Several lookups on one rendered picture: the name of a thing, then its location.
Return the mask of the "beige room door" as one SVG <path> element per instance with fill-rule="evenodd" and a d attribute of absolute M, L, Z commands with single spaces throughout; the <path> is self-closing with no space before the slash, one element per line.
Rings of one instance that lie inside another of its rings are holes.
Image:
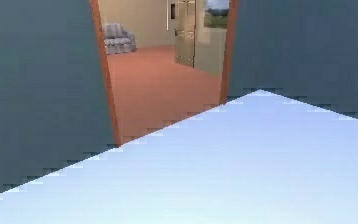
<path fill-rule="evenodd" d="M 175 61 L 193 67 L 195 57 L 196 0 L 176 2 Z"/>

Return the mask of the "window with landscape view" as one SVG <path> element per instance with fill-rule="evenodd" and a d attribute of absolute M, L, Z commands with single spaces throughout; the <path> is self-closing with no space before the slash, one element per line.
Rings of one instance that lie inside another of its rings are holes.
<path fill-rule="evenodd" d="M 204 0 L 204 26 L 208 28 L 227 28 L 230 0 Z"/>

